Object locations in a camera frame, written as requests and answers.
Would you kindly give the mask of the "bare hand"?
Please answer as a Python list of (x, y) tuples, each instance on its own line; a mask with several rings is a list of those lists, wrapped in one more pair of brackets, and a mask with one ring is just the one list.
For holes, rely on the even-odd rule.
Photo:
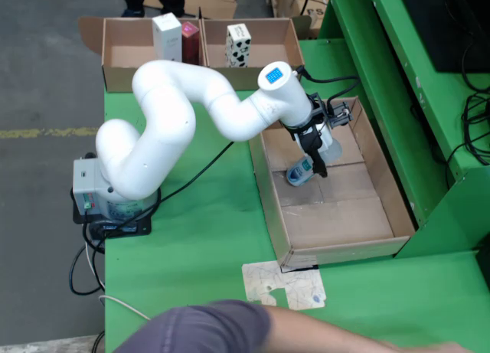
[(471, 350), (462, 347), (455, 342), (446, 342), (437, 345), (429, 345), (423, 347), (399, 347), (390, 342), (382, 342), (383, 345), (389, 347), (395, 352), (403, 353), (472, 353)]

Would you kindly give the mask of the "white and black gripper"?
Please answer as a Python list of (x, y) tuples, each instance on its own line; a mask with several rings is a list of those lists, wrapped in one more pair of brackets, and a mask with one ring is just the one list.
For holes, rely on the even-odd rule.
[(299, 148), (312, 159), (313, 173), (327, 178), (328, 172), (320, 153), (328, 151), (334, 142), (328, 124), (313, 124), (306, 131), (293, 133), (292, 137)]

